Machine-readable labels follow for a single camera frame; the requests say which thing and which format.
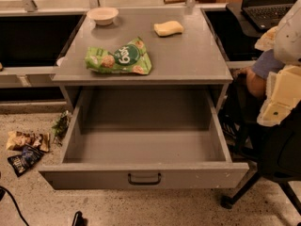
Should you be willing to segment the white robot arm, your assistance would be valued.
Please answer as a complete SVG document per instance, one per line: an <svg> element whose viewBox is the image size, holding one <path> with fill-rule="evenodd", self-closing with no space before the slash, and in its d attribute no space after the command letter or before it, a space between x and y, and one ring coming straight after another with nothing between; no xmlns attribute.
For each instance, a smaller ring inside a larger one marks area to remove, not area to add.
<svg viewBox="0 0 301 226"><path fill-rule="evenodd" d="M258 124L271 127L281 124L301 101L301 0L257 40L255 48L274 49L275 58L285 64L278 73L269 73L266 100L257 118Z"/></svg>

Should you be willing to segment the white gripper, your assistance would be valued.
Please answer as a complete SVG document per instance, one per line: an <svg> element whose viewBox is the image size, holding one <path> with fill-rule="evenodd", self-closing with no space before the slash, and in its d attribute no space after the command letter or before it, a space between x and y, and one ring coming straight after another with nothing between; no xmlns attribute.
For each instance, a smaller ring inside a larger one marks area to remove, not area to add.
<svg viewBox="0 0 301 226"><path fill-rule="evenodd" d="M301 101L301 68L286 65L278 73L269 73L265 94L257 123L279 125Z"/></svg>

